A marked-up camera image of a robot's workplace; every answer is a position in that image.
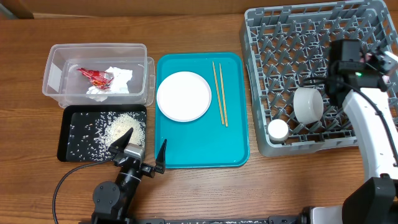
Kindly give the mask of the white napkin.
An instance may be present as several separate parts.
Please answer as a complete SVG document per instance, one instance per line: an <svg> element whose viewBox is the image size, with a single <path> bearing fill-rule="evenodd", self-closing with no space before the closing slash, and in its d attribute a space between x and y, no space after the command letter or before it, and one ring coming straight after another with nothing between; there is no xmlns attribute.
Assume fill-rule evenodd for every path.
<svg viewBox="0 0 398 224"><path fill-rule="evenodd" d="M113 81L107 90L100 90L92 86L86 92L92 95L129 93L127 82L132 78L132 70L109 67L106 72L113 74Z"/></svg>

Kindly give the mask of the pile of rice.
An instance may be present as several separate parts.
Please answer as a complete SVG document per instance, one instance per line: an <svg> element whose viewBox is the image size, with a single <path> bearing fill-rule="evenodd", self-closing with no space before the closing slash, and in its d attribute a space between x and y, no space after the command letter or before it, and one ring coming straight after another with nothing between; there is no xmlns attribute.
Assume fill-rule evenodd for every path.
<svg viewBox="0 0 398 224"><path fill-rule="evenodd" d="M68 161L103 161L111 157L110 145L129 129L130 143L144 147L146 113L77 112L73 113L67 142Z"/></svg>

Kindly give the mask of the red snack wrapper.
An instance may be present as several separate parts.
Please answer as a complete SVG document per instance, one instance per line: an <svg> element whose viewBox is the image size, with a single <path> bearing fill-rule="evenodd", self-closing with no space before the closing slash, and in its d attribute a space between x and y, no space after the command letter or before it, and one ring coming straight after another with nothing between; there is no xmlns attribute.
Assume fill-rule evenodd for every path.
<svg viewBox="0 0 398 224"><path fill-rule="evenodd" d="M87 77L91 84L100 90L107 90L110 88L111 82L114 80L114 75L105 71L89 70L86 68L79 68L79 72Z"/></svg>

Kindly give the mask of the small white cup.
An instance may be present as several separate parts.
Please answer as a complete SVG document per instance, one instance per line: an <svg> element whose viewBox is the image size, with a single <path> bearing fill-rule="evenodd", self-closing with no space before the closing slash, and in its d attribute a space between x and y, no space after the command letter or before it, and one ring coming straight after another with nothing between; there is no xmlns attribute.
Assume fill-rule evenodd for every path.
<svg viewBox="0 0 398 224"><path fill-rule="evenodd" d="M273 144L282 144L289 136L289 127L282 119L274 119L267 126L269 139Z"/></svg>

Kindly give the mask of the large white plate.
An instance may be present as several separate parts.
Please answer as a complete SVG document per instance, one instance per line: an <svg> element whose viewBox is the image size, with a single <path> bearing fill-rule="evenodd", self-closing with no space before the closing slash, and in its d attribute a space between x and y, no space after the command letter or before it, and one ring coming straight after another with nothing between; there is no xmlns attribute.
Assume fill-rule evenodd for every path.
<svg viewBox="0 0 398 224"><path fill-rule="evenodd" d="M176 72L157 89L157 106L164 116L177 122L191 122L203 116L211 105L208 82L193 72Z"/></svg>

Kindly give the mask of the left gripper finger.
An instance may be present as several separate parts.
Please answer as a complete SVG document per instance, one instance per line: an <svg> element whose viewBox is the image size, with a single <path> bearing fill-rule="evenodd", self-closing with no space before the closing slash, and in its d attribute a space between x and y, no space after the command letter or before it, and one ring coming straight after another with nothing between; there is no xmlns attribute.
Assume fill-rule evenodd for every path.
<svg viewBox="0 0 398 224"><path fill-rule="evenodd" d="M130 128L123 136L113 142L109 148L109 152L123 152L125 147L129 144L129 140L133 133L134 129Z"/></svg>
<svg viewBox="0 0 398 224"><path fill-rule="evenodd" d="M164 139L159 153L155 160L155 171L157 173L163 174L165 172L165 151L167 147L167 140Z"/></svg>

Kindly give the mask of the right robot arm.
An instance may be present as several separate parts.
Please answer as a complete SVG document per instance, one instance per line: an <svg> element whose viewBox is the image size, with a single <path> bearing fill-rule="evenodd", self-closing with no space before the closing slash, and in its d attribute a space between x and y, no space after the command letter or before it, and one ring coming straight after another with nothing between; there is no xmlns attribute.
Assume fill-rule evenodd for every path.
<svg viewBox="0 0 398 224"><path fill-rule="evenodd" d="M397 223L397 128L387 94L396 70L393 53L365 52L359 40L340 39L330 44L327 77L304 79L305 86L323 84L331 105L347 115L365 182L342 205L305 207L298 223Z"/></svg>

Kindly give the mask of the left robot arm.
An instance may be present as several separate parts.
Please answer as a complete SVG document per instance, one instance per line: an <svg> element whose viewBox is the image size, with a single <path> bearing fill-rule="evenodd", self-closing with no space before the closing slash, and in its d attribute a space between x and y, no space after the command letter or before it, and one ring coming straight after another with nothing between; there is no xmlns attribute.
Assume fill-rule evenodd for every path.
<svg viewBox="0 0 398 224"><path fill-rule="evenodd" d="M145 149L129 142L133 131L130 128L108 148L114 155L114 165L121 169L115 181L102 182L94 189L92 223L135 223L128 211L142 177L153 178L156 173L165 172L167 140L163 141L152 166L144 162Z"/></svg>

